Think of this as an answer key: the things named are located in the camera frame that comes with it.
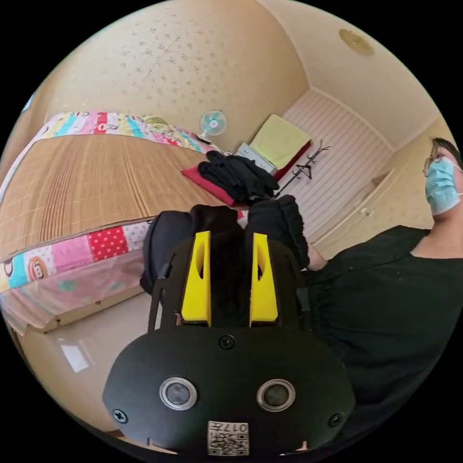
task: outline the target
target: black shirt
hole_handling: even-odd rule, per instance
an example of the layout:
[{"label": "black shirt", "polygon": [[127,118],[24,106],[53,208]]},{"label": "black shirt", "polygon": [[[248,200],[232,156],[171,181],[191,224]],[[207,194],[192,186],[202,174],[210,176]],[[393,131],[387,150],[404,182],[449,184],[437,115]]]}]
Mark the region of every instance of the black shirt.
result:
[{"label": "black shirt", "polygon": [[393,414],[450,339],[463,305],[463,259],[411,255],[428,233],[394,227],[303,272],[313,333],[343,359],[357,402],[335,442]]}]

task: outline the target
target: yellow plastic part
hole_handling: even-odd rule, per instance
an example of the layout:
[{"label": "yellow plastic part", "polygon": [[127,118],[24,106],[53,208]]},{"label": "yellow plastic part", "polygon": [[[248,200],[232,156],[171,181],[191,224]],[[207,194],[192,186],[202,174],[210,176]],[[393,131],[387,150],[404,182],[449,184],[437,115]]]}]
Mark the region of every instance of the yellow plastic part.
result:
[{"label": "yellow plastic part", "polygon": [[[259,267],[262,273],[259,279]],[[273,323],[278,317],[275,284],[270,263],[267,235],[254,233],[252,245],[252,283],[249,326],[253,323]]]},{"label": "yellow plastic part", "polygon": [[207,322],[211,326],[210,255],[211,232],[196,233],[182,305],[182,317],[187,323]]}]

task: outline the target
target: electric fan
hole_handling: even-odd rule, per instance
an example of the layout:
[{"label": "electric fan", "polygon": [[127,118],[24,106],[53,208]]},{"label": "electric fan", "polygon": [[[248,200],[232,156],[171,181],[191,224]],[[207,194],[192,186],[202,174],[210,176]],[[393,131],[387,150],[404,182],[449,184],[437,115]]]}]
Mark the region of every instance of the electric fan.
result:
[{"label": "electric fan", "polygon": [[203,143],[211,144],[209,136],[220,135],[224,132],[227,125],[227,116],[219,109],[206,111],[199,119],[199,127],[202,130],[201,135],[196,138]]}]

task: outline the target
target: face mask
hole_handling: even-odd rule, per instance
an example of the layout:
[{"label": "face mask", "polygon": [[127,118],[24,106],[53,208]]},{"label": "face mask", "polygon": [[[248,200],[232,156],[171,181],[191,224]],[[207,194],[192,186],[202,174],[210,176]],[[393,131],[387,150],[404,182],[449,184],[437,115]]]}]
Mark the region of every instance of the face mask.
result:
[{"label": "face mask", "polygon": [[458,193],[455,186],[455,167],[460,169],[446,157],[434,161],[429,167],[426,178],[426,197],[433,216],[452,209],[460,202],[460,196],[463,193]]}]

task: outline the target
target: red cushion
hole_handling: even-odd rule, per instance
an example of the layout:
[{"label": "red cushion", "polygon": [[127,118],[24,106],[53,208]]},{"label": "red cushion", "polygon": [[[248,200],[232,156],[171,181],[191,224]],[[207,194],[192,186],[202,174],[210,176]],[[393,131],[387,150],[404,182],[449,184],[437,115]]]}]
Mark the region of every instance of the red cushion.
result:
[{"label": "red cushion", "polygon": [[308,141],[297,153],[296,155],[293,157],[293,159],[291,159],[288,164],[286,164],[282,169],[278,170],[277,172],[275,172],[274,174],[274,177],[275,177],[275,180],[280,180],[281,177],[296,163],[296,161],[304,154],[305,151],[307,151],[309,149],[309,146],[310,146],[310,141]]},{"label": "red cushion", "polygon": [[188,177],[190,180],[193,180],[193,182],[196,183],[196,185],[199,185],[209,193],[213,194],[216,198],[219,198],[227,206],[233,206],[235,202],[233,198],[229,196],[226,193],[226,191],[222,188],[218,187],[217,185],[214,185],[214,183],[210,182],[209,180],[202,178],[199,175],[198,166],[191,167],[190,169],[183,169],[181,172],[185,177]]}]

